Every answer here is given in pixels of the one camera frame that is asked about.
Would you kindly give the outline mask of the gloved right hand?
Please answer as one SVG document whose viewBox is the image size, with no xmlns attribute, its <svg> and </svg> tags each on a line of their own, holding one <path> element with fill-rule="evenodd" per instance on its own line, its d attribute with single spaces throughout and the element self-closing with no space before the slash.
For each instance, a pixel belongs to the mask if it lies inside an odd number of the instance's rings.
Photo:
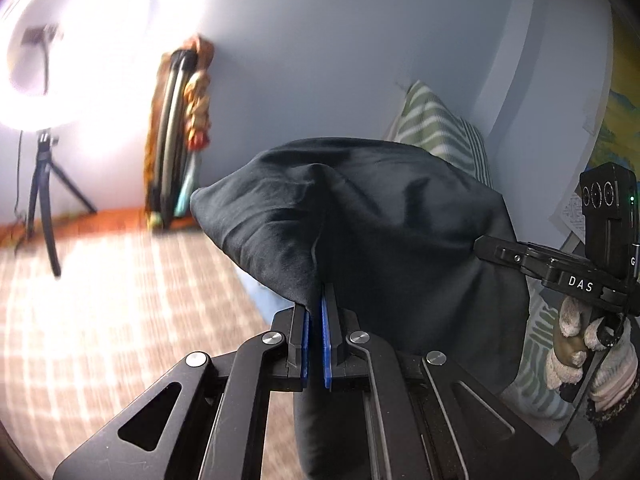
<svg viewBox="0 0 640 480">
<path fill-rule="evenodd" d="M 588 365 L 602 358 L 587 380 L 593 411 L 608 416 L 621 410 L 638 388 L 639 358 L 631 342 L 631 322 L 613 316 L 593 318 L 593 308 L 567 296 L 553 324 L 553 344 L 544 364 L 549 390 L 576 386 Z"/>
</svg>

